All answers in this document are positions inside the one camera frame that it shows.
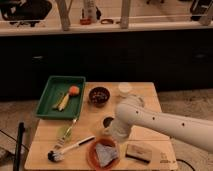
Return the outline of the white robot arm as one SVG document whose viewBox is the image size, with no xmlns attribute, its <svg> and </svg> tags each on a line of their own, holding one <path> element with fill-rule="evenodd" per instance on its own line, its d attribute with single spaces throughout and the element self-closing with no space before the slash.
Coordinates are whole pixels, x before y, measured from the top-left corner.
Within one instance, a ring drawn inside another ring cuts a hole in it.
<svg viewBox="0 0 213 171">
<path fill-rule="evenodd" d="M 146 127 L 213 153 L 213 121 L 151 111 L 128 102 L 115 107 L 109 134 L 118 142 L 125 141 L 133 126 Z"/>
</svg>

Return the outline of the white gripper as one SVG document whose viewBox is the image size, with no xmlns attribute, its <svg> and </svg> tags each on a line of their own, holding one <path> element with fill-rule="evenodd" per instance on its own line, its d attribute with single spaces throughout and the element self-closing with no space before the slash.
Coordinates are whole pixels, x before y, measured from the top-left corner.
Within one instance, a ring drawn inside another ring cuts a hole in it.
<svg viewBox="0 0 213 171">
<path fill-rule="evenodd" d="M 104 135 L 111 136 L 115 141 L 123 143 L 128 140 L 131 133 L 131 126 L 113 117 L 106 117 L 103 121 Z"/>
</svg>

